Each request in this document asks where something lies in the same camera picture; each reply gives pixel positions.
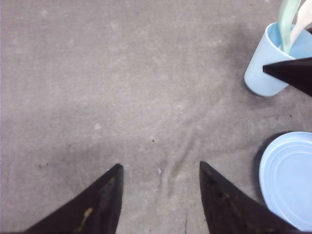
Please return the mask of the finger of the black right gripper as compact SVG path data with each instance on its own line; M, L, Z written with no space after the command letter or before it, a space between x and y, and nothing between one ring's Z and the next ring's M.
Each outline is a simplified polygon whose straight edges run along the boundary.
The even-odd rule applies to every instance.
M263 65L263 72L312 96L312 58Z

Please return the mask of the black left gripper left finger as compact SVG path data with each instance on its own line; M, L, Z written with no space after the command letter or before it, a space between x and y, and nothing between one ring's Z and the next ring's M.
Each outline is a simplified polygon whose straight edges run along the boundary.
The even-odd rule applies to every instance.
M122 207L123 166L114 165L26 234L115 234Z

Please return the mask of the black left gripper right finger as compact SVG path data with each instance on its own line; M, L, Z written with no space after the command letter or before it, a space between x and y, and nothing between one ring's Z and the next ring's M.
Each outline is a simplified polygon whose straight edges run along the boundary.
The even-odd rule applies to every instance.
M199 165L204 214L211 234L301 234L247 196L207 162Z

